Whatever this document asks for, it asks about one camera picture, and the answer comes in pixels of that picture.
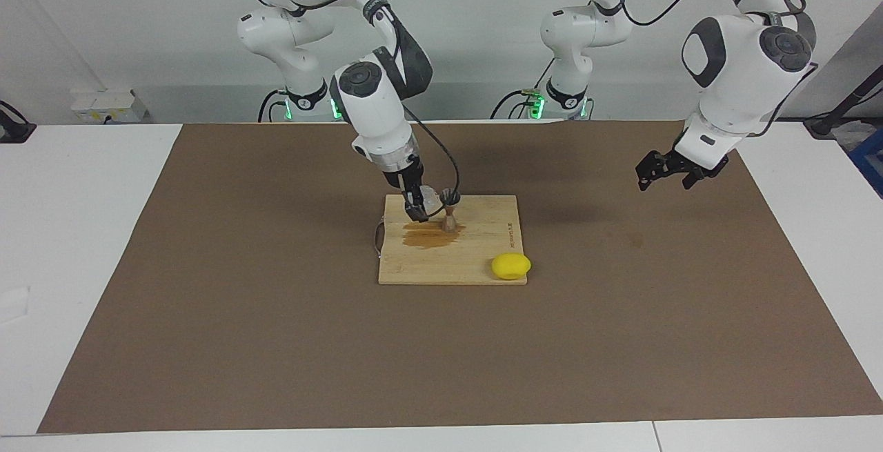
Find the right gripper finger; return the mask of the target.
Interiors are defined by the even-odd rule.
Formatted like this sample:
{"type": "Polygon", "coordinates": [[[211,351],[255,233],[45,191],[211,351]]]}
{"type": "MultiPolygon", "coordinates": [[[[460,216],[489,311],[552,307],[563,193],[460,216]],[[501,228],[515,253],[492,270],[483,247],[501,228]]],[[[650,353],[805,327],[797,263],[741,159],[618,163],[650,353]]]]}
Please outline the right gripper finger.
{"type": "Polygon", "coordinates": [[[428,222],[424,204],[424,187],[416,186],[404,191],[404,210],[412,222],[428,222]]]}

